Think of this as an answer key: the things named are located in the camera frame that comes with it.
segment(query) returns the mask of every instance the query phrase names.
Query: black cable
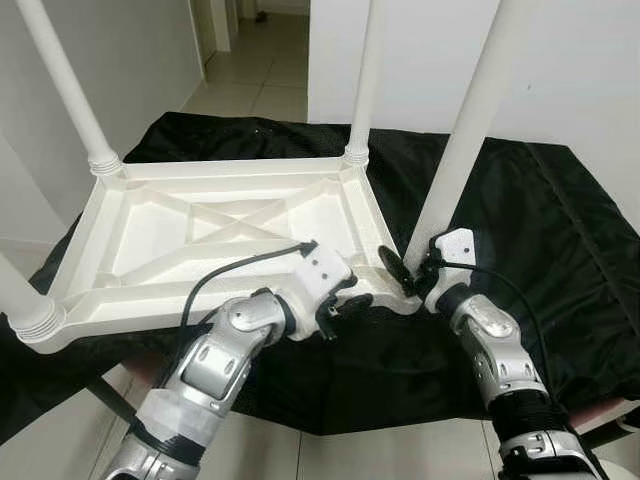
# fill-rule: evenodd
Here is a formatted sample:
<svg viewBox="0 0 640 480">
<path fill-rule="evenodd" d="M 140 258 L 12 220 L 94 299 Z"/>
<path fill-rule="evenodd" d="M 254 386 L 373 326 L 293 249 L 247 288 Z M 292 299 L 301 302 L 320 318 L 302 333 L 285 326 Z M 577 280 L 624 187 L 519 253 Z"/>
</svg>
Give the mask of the black cable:
<svg viewBox="0 0 640 480">
<path fill-rule="evenodd" d="M 303 255 L 307 254 L 311 250 L 313 250 L 317 246 L 316 242 L 302 242 L 294 245 L 292 247 L 283 248 L 281 250 L 276 250 L 274 252 L 262 253 L 260 255 L 255 255 L 253 257 L 245 258 L 242 260 L 238 260 L 237 262 L 230 263 L 229 265 L 225 265 L 220 267 L 213 272 L 206 274 L 189 292 L 187 296 L 187 300 L 185 301 L 184 308 L 182 309 L 182 316 L 180 317 L 180 325 L 178 327 L 178 345 L 176 348 L 176 353 L 173 357 L 173 360 L 169 364 L 168 368 L 165 370 L 165 373 L 161 377 L 160 385 L 164 385 L 171 373 L 176 369 L 178 363 L 180 362 L 180 356 L 182 355 L 182 351 L 187 343 L 187 325 L 189 323 L 189 315 L 191 314 L 191 307 L 193 306 L 193 302 L 196 299 L 196 296 L 209 281 L 218 275 L 222 275 L 223 273 L 229 272 L 231 270 L 235 270 L 240 267 L 244 267 L 246 265 L 250 265 L 252 263 L 261 262 L 263 260 L 268 260 L 270 258 L 281 257 L 283 255 L 288 255 L 290 253 L 302 252 Z M 207 313 L 198 323 L 198 328 L 201 328 L 206 324 L 208 320 L 210 320 L 216 313 L 218 309 L 214 309 L 211 312 Z"/>
<path fill-rule="evenodd" d="M 524 294 L 524 292 L 522 290 L 520 290 L 520 287 L 518 287 L 515 283 L 513 283 L 511 280 L 509 280 L 507 277 L 505 277 L 504 275 L 502 275 L 501 273 L 498 273 L 494 270 L 489 270 L 487 268 L 482 268 L 482 267 L 478 267 L 476 265 L 467 265 L 466 263 L 452 263 L 452 262 L 446 262 L 444 260 L 433 260 L 433 263 L 437 266 L 437 267 L 450 267 L 450 268 L 461 268 L 463 270 L 472 270 L 474 272 L 480 272 L 480 273 L 484 273 L 487 275 L 491 275 L 495 278 L 497 278 L 498 280 L 500 280 L 501 282 L 503 282 L 505 285 L 507 285 L 509 288 L 511 288 L 511 290 L 513 290 L 518 297 L 520 298 L 520 301 L 522 302 L 522 304 L 525 306 L 527 313 L 529 314 L 529 318 L 531 319 L 531 323 L 533 324 L 533 328 L 536 332 L 536 337 L 538 340 L 538 347 L 540 348 L 540 362 L 542 364 L 542 373 L 544 375 L 544 378 L 546 380 L 545 384 L 547 385 L 547 391 L 549 393 L 549 398 L 551 399 L 552 403 L 556 406 L 559 405 L 558 403 L 558 399 L 556 396 L 556 392 L 555 392 L 555 388 L 553 386 L 553 380 L 551 377 L 551 369 L 549 368 L 549 354 L 547 351 L 547 343 L 544 339 L 544 335 L 542 333 L 542 327 L 540 326 L 540 322 L 538 320 L 538 317 L 536 316 L 535 312 L 533 311 L 533 307 L 531 306 L 531 304 L 529 303 L 529 301 L 527 300 L 526 295 Z"/>
</svg>

